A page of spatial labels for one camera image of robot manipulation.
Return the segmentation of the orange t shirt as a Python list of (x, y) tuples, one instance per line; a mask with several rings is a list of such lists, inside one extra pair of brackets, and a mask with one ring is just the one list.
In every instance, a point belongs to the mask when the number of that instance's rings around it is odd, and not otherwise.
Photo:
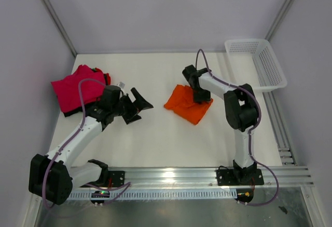
[(197, 125), (203, 119), (213, 101), (211, 99), (209, 102), (196, 103), (193, 100), (193, 90), (187, 85), (177, 84), (163, 107), (173, 111), (191, 124)]

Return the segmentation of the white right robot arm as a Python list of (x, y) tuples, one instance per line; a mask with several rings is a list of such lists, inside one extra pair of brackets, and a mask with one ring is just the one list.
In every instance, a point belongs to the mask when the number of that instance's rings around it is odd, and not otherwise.
[(214, 94), (224, 101), (227, 123), (234, 130), (235, 157), (232, 177), (237, 184), (246, 184), (257, 170), (253, 158), (254, 129), (261, 121), (261, 109), (249, 84), (237, 86), (214, 76), (207, 68), (197, 70), (194, 65), (182, 71), (193, 90), (193, 100), (202, 104)]

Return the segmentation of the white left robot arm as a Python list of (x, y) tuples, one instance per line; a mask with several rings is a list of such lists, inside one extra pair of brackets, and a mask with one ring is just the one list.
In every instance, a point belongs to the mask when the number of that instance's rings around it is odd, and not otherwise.
[(139, 113), (142, 110), (153, 108), (135, 88), (131, 92), (134, 101), (120, 87), (106, 86), (70, 136), (46, 155), (36, 154), (30, 164), (29, 192), (61, 205), (73, 189), (106, 186), (110, 180), (107, 164), (96, 159), (90, 159), (80, 167), (73, 167), (73, 163), (114, 118), (122, 117), (126, 124), (130, 124), (141, 119)]

